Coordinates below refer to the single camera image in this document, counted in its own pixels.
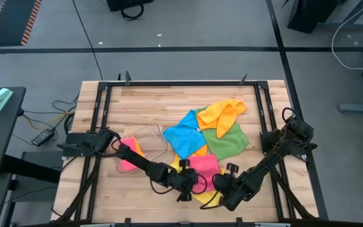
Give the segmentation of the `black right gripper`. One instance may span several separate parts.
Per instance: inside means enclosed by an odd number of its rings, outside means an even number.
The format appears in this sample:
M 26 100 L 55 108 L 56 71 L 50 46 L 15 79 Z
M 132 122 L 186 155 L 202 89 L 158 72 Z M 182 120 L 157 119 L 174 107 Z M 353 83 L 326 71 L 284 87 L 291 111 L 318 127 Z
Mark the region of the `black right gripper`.
M 247 184 L 248 173 L 242 173 L 237 178 L 232 175 L 239 172 L 239 166 L 228 163 L 229 174 L 215 174 L 214 187 L 222 194 L 219 205 L 229 211 L 234 211 L 241 201 L 248 202 L 254 197 L 254 190 Z

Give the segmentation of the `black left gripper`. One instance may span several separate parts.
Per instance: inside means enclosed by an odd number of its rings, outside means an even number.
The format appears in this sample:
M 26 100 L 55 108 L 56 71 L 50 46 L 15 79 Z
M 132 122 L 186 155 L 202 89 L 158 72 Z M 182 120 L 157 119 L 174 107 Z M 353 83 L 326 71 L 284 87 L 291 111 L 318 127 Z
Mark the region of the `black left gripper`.
M 189 172 L 189 159 L 180 160 L 179 167 L 181 172 L 186 173 L 169 172 L 164 180 L 164 186 L 182 192 L 176 199 L 177 202 L 188 202 L 192 200 L 191 192 L 193 191 L 193 186 L 198 183 L 199 176 L 196 173 Z

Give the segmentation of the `pink microfiber towel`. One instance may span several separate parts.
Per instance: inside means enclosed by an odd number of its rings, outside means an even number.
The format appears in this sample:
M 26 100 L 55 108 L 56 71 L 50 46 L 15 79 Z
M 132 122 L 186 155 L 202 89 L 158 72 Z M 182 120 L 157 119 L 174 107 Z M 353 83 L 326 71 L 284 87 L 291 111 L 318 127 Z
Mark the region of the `pink microfiber towel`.
M 193 191 L 195 193 L 213 191 L 215 188 L 212 177 L 220 173 L 216 155 L 191 156 L 188 159 L 190 160 L 190 168 L 199 174 L 198 183 L 193 186 Z
M 127 145 L 133 152 L 135 152 L 135 144 L 134 144 L 134 137 L 127 137 L 121 140 L 125 145 Z M 129 172 L 132 170 L 135 170 L 137 167 L 133 165 L 132 163 L 121 160 L 120 161 L 120 171 L 121 172 Z

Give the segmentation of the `orange microfiber towel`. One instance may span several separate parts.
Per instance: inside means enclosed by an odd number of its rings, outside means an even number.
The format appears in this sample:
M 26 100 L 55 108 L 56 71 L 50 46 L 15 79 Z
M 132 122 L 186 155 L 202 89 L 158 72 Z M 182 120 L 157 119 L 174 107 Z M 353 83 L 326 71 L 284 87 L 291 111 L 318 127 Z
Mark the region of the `orange microfiber towel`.
M 145 154 L 142 152 L 141 147 L 139 146 L 139 143 L 136 138 L 134 138 L 134 144 L 135 144 L 135 152 L 142 157 L 145 157 Z
M 201 130 L 215 129 L 216 136 L 220 139 L 246 110 L 246 105 L 241 100 L 231 98 L 198 110 L 197 122 Z

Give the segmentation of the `green microfiber towel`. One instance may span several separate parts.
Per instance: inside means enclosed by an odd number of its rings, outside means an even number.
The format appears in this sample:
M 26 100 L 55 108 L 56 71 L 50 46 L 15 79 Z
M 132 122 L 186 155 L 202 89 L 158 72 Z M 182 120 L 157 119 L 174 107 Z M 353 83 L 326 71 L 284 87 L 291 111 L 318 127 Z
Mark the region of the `green microfiber towel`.
M 249 145 L 248 138 L 236 122 L 220 139 L 217 138 L 215 129 L 201 130 L 201 132 L 204 135 L 210 153 L 216 155 L 218 160 L 239 155 Z

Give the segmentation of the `yellow microfiber towel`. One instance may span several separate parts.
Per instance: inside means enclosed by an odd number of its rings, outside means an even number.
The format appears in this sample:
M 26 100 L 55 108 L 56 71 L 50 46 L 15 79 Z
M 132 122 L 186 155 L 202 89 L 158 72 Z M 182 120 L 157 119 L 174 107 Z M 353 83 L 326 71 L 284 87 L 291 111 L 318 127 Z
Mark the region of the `yellow microfiber towel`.
M 205 145 L 202 148 L 200 148 L 196 153 L 192 154 L 191 156 L 207 156 L 207 155 L 211 155 L 211 154 L 207 153 L 207 146 Z M 220 169 L 219 174 L 223 174 L 224 170 L 221 167 L 219 167 L 219 169 Z M 206 204 L 208 202 L 208 206 L 216 206 L 219 203 L 221 195 L 216 194 L 216 190 L 214 189 L 213 191 L 210 191 L 210 192 L 200 192 L 200 194 L 193 194 L 192 197 L 194 199 L 197 199 L 202 204 Z

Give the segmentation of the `blue microfiber towel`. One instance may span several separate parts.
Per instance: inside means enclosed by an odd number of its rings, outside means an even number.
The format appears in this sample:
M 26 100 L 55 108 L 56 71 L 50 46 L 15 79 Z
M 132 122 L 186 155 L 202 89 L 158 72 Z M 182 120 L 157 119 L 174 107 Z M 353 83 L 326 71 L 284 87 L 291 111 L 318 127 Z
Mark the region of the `blue microfiber towel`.
M 167 128 L 163 136 L 181 159 L 207 155 L 207 144 L 199 128 L 195 110 L 190 110 L 176 126 Z

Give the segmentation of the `clear plastic bin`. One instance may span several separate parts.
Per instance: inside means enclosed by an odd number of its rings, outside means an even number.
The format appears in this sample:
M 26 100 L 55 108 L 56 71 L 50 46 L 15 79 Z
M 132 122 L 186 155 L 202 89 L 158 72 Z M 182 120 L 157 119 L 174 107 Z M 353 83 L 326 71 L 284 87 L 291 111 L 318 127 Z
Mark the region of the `clear plastic bin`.
M 134 137 L 137 139 L 145 157 L 133 152 L 121 141 L 127 137 Z M 137 167 L 135 170 L 145 171 L 149 163 L 158 162 L 166 156 L 168 144 L 163 137 L 160 126 L 156 123 L 149 123 L 127 128 L 125 135 L 112 142 L 112 148 L 115 150 L 115 157 L 113 160 L 116 165 L 116 170 L 119 173 L 127 173 L 121 172 L 119 169 L 121 160 L 126 160 L 135 165 Z

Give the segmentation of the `grey table leg foot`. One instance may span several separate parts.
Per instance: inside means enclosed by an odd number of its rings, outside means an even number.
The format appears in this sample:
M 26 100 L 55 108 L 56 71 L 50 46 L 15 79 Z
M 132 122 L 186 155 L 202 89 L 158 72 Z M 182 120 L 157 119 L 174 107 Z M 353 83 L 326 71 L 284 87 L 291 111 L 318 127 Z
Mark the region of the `grey table leg foot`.
M 345 112 L 363 113 L 363 104 L 339 104 L 338 110 L 341 113 Z

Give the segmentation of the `grey desk base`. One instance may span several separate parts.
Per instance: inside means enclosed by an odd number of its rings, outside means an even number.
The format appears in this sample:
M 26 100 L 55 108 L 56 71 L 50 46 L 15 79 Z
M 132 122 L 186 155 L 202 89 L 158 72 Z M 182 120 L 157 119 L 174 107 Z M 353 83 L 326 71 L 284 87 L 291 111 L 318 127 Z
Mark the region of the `grey desk base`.
M 52 202 L 55 199 L 63 161 L 60 151 L 24 152 L 21 157 L 6 155 L 2 171 L 12 174 L 8 200 L 3 205 L 3 227 L 11 222 L 15 206 L 21 202 Z

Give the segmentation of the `black power adapter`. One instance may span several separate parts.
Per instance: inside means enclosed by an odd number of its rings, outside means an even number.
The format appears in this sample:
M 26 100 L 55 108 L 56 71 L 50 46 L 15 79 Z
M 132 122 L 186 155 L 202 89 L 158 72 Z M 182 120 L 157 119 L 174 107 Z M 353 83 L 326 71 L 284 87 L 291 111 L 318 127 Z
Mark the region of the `black power adapter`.
M 55 131 L 53 129 L 45 129 L 38 136 L 31 140 L 31 144 L 37 147 L 40 147 L 49 139 L 51 139 L 55 135 Z

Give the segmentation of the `black cabinet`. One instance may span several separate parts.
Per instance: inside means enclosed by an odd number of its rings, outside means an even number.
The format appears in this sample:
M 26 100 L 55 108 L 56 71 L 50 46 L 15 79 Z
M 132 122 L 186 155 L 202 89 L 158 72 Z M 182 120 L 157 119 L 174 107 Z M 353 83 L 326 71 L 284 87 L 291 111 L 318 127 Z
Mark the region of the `black cabinet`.
M 312 33 L 317 25 L 349 26 L 350 28 L 363 28 L 359 18 L 363 15 L 363 0 L 355 5 L 353 10 L 342 22 L 327 22 L 338 5 L 348 0 L 293 0 L 293 6 L 287 27 L 302 33 Z

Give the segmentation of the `black mat orange striped edge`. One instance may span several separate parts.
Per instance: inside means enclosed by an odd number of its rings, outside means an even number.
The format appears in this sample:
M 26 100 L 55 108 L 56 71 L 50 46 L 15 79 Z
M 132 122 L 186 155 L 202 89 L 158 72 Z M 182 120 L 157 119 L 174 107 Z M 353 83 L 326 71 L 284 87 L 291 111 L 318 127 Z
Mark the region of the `black mat orange striped edge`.
M 40 11 L 42 0 L 2 0 L 0 47 L 24 46 Z

